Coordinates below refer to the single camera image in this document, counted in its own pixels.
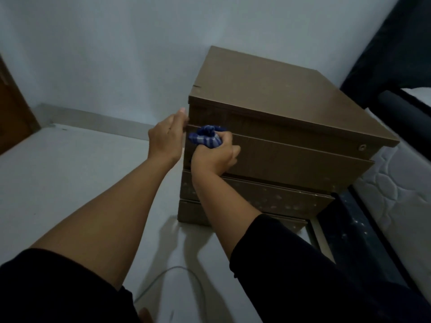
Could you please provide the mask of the person's left forearm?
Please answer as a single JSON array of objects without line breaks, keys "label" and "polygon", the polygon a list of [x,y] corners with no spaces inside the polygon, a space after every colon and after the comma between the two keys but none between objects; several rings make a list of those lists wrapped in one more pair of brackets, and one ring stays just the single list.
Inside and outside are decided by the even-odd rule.
[{"label": "person's left forearm", "polygon": [[142,239],[156,193],[181,158],[150,154],[109,189],[51,228],[32,246],[84,266],[120,289]]}]

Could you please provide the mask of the black shirt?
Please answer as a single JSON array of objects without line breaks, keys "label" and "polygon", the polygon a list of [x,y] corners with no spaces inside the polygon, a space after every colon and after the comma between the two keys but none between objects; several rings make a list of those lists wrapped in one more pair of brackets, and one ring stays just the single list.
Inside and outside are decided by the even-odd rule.
[{"label": "black shirt", "polygon": [[[431,305],[379,282],[367,292],[267,215],[235,246],[230,270],[263,323],[431,323]],[[132,294],[56,253],[27,249],[0,266],[0,323],[141,323]]]}]

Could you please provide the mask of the black bolster pillow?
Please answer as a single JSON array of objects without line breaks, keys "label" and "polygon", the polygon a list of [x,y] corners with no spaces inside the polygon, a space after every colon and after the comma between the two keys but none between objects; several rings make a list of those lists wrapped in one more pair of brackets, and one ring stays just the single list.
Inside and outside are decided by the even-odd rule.
[{"label": "black bolster pillow", "polygon": [[377,101],[379,119],[431,161],[431,108],[401,89],[386,90]]}]

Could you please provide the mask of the white quilted mattress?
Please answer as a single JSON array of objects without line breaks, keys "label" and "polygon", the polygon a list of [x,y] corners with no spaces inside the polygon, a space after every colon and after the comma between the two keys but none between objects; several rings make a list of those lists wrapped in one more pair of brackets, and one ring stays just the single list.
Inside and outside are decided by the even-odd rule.
[{"label": "white quilted mattress", "polygon": [[353,188],[431,304],[431,161],[370,110],[363,112],[400,142],[373,155],[373,166]]}]

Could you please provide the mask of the blue striped cloth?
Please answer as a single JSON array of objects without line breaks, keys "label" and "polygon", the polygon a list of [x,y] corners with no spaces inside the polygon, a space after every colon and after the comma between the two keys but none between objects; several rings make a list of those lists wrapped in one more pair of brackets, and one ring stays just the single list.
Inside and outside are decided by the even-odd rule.
[{"label": "blue striped cloth", "polygon": [[204,145],[207,148],[217,148],[223,141],[218,135],[219,132],[227,131],[226,128],[216,125],[204,125],[196,132],[188,134],[188,140],[194,145]]}]

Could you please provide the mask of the white pillow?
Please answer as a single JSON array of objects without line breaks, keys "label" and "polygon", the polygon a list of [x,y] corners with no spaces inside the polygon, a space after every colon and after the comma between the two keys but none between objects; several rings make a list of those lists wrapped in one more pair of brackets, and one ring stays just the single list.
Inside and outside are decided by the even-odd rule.
[{"label": "white pillow", "polygon": [[402,88],[401,90],[431,108],[431,87]]}]

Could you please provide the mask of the brown wooden door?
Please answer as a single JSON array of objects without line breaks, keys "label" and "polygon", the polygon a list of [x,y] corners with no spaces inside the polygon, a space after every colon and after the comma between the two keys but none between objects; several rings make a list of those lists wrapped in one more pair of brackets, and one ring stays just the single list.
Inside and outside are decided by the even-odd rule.
[{"label": "brown wooden door", "polygon": [[0,155],[40,129],[0,55]]}]

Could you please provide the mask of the person's left hand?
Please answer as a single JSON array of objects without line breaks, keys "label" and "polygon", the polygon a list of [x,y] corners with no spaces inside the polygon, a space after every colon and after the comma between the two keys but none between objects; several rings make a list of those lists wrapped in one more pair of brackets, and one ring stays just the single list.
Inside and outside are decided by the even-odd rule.
[{"label": "person's left hand", "polygon": [[169,131],[167,118],[148,131],[148,160],[165,170],[170,170],[182,155],[184,131],[182,133]]}]

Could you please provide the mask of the person's right hand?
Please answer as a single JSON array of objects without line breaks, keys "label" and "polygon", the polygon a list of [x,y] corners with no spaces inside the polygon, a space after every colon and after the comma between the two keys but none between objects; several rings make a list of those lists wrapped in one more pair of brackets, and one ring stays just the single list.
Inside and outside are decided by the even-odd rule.
[{"label": "person's right hand", "polygon": [[206,177],[209,175],[221,176],[231,167],[216,166],[216,148],[207,148],[198,145],[191,159],[191,174],[193,178]]}]

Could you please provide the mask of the black bed frame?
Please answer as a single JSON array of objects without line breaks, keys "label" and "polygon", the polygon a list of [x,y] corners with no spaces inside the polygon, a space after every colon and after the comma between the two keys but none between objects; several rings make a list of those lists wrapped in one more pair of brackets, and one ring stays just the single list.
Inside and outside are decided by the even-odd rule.
[{"label": "black bed frame", "polygon": [[361,289],[393,283],[426,300],[353,186],[332,195],[306,227],[311,244]]}]

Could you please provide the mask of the brown wooden drawer cabinet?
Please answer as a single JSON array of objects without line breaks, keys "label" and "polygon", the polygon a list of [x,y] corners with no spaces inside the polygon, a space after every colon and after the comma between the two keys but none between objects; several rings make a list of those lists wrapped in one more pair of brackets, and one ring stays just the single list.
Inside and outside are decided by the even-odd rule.
[{"label": "brown wooden drawer cabinet", "polygon": [[[362,159],[377,147],[399,143],[318,71],[215,46],[208,51],[188,103],[183,170],[190,172],[197,145],[188,134],[204,125]],[[332,197],[341,193],[302,191]]]}]

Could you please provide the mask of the dark bed blanket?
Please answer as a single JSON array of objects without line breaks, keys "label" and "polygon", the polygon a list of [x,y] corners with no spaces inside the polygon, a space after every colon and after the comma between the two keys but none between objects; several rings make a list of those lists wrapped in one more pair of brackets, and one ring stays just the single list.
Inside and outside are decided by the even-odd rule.
[{"label": "dark bed blanket", "polygon": [[391,87],[431,87],[431,0],[396,3],[341,91],[365,109]]}]

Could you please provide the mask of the brown wooden drawer front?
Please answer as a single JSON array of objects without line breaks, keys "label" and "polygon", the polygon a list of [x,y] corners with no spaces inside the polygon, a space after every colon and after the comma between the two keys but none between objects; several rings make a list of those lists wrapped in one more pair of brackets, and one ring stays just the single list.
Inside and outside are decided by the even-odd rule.
[{"label": "brown wooden drawer front", "polygon": [[[266,213],[266,215],[279,220],[286,228],[294,233],[299,233],[299,231],[308,224],[308,221],[303,219],[269,213]],[[188,201],[181,199],[179,201],[177,220],[181,223],[211,227],[204,209],[198,201]]]},{"label": "brown wooden drawer front", "polygon": [[[246,201],[263,213],[310,220],[335,200],[330,195],[310,193],[247,180],[223,177]],[[183,170],[180,200],[199,201],[189,170]]]},{"label": "brown wooden drawer front", "polygon": [[241,148],[237,164],[224,176],[298,187],[300,190],[339,193],[373,164],[373,149],[365,159],[233,134]]}]

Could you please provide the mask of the person's right forearm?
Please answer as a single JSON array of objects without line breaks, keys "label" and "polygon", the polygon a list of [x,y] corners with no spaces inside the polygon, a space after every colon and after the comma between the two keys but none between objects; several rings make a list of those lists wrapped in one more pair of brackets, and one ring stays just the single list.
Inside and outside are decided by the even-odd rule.
[{"label": "person's right forearm", "polygon": [[261,212],[216,173],[198,169],[192,170],[191,175],[204,212],[230,260],[234,248]]}]

